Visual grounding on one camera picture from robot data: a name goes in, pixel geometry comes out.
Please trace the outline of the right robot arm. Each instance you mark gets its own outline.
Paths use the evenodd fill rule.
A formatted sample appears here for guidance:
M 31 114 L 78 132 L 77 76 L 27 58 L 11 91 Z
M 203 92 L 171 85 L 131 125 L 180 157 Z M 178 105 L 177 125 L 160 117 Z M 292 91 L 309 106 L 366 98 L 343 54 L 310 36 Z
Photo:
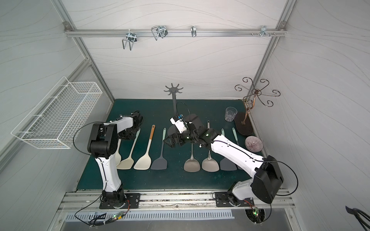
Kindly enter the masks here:
M 272 156 L 256 155 L 230 141 L 221 132 L 202 124 L 196 114 L 182 116 L 178 113 L 177 103 L 173 103 L 174 116 L 164 143 L 174 148 L 186 143 L 205 147 L 230 160 L 251 179 L 237 182 L 227 192 L 229 201 L 236 205 L 250 197 L 257 197 L 266 204 L 272 204 L 284 182 L 280 170 L 280 161 Z

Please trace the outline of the steel turner wood handle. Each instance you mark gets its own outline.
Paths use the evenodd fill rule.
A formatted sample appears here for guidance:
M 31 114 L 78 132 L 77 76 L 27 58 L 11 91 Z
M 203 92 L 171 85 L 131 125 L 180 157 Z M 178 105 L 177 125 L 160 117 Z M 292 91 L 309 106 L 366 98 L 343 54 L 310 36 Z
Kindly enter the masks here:
M 190 158 L 184 163 L 184 171 L 186 172 L 198 172 L 200 171 L 200 164 L 198 160 L 194 158 L 194 153 L 193 153 L 193 144 L 191 144 L 191 156 Z

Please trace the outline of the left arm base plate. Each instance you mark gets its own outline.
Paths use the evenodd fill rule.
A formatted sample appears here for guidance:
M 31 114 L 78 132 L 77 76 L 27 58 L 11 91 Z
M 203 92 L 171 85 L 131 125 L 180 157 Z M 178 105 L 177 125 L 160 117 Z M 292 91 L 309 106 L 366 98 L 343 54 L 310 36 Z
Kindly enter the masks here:
M 99 209 L 136 209 L 139 207 L 140 193 L 126 193 L 124 199 L 102 199 Z

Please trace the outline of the grey spatula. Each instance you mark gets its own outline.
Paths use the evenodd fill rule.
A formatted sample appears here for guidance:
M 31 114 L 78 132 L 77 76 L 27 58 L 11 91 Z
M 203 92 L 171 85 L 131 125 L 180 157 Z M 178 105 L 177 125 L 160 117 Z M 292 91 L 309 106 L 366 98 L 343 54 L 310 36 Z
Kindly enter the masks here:
M 150 167 L 152 170 L 165 170 L 167 168 L 167 160 L 163 157 L 164 151 L 164 140 L 166 138 L 166 128 L 162 132 L 162 144 L 161 144 L 161 154 L 159 158 L 155 159 Z

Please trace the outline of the cream spatula mint handle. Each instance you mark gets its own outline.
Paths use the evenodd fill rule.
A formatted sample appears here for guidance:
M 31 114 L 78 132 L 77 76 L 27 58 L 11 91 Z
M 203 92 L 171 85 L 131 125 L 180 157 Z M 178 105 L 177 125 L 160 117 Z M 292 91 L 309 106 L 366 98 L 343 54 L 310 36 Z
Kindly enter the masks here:
M 133 160 L 133 158 L 132 158 L 132 154 L 133 154 L 133 152 L 134 152 L 134 148 L 135 148 L 136 142 L 137 142 L 137 140 L 138 140 L 138 137 L 139 137 L 140 131 L 141 131 L 141 130 L 139 129 L 139 130 L 137 131 L 137 133 L 136 133 L 136 137 L 135 137 L 134 143 L 133 143 L 133 145 L 132 145 L 132 149 L 131 149 L 131 151 L 130 151 L 129 156 L 128 156 L 126 159 L 122 160 L 122 161 L 117 165 L 117 169 L 118 169 L 118 170 L 128 170 L 128 169 L 131 169 L 131 168 L 132 168 L 132 166 L 133 166 L 133 164 L 134 164 L 134 160 Z

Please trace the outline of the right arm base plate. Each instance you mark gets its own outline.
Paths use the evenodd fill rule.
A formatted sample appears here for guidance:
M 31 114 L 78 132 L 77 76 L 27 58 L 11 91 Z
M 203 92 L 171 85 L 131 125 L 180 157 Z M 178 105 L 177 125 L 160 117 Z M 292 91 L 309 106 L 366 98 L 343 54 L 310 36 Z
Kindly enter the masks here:
M 212 198 L 215 200 L 217 208 L 255 207 L 253 198 L 246 198 L 244 200 L 233 199 L 227 192 L 213 192 Z

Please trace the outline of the white spoon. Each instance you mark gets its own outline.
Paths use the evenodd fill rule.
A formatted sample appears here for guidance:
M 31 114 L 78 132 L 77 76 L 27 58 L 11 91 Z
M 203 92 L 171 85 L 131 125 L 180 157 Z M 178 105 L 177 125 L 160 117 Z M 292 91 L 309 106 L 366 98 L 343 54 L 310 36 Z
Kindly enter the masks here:
M 121 155 L 119 153 L 121 142 L 122 142 L 122 140 L 119 139 L 118 140 L 118 146 L 117 146 L 117 149 L 116 149 L 116 152 L 115 152 L 115 163 L 116 163 L 116 165 L 118 165 L 121 162 Z
M 155 125 L 152 125 L 151 127 L 151 133 L 150 133 L 150 137 L 148 140 L 146 152 L 142 157 L 138 159 L 138 161 L 134 165 L 135 170 L 148 170 L 151 166 L 151 158 L 149 156 L 149 150 L 150 150 L 150 146 L 152 143 L 155 127 L 156 127 Z

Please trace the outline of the grey spatula mint handle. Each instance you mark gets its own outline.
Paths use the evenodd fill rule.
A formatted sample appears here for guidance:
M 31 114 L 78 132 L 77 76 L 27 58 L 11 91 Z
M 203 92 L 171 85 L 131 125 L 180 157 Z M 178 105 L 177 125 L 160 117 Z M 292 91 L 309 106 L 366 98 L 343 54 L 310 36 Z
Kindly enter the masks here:
M 220 169 L 223 171 L 235 171 L 237 166 L 225 157 L 220 161 Z
M 232 128 L 232 132 L 236 141 L 236 144 L 239 145 L 238 135 L 235 128 Z

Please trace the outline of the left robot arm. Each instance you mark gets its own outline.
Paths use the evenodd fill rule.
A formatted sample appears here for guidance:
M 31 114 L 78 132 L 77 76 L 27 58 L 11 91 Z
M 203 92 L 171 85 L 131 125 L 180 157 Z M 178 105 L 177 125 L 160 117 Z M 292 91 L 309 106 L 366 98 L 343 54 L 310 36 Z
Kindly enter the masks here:
M 143 116 L 139 110 L 121 115 L 110 122 L 92 123 L 86 154 L 92 156 L 98 164 L 103 182 L 101 200 L 111 207 L 120 208 L 126 201 L 115 161 L 119 141 L 134 140 L 142 123 Z

